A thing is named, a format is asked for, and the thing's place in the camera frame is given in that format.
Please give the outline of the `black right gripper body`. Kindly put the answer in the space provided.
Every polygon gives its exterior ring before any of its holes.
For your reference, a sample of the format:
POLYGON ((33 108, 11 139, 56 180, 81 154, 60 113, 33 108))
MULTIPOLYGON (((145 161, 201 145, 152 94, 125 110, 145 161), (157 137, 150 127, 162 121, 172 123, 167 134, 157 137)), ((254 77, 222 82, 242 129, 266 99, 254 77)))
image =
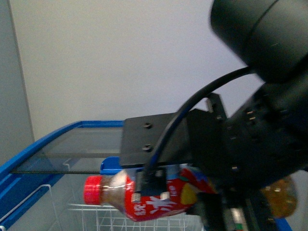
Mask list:
POLYGON ((209 231, 278 231, 297 204, 290 175, 308 166, 307 82, 265 84, 230 118, 210 98, 213 112, 187 116, 193 163, 217 190, 197 213, 209 231))

